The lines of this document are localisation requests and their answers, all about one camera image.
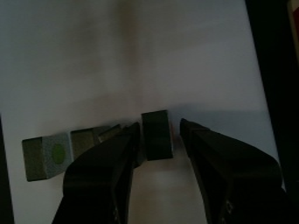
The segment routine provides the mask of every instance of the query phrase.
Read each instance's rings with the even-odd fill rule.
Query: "dark block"
[[[171,125],[167,110],[142,114],[147,160],[174,157]]]
[[[90,148],[99,144],[99,134],[108,129],[110,127],[104,126],[74,130],[70,133],[74,160],[80,156],[83,152],[86,152]]]
[[[24,139],[23,159],[28,181],[50,179],[66,172],[72,162],[68,134]]]

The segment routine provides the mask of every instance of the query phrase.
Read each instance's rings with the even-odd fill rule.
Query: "small block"
[[[147,160],[174,157],[172,131],[167,110],[142,114]]]
[[[74,160],[96,144],[100,144],[99,134],[108,130],[108,126],[74,130],[70,133]]]

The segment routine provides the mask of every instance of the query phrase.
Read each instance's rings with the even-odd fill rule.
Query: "white surface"
[[[63,174],[26,181],[27,138],[167,109],[175,135],[186,118],[277,158],[243,1],[3,0],[0,27],[16,224],[50,224],[62,200]]]
[[[184,148],[135,168],[128,224],[206,224],[202,193]]]

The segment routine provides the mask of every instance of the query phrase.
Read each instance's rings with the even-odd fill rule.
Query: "green sticker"
[[[51,157],[52,157],[54,163],[56,165],[60,165],[63,163],[64,158],[66,158],[66,150],[64,150],[64,147],[62,144],[56,143],[52,146]]]

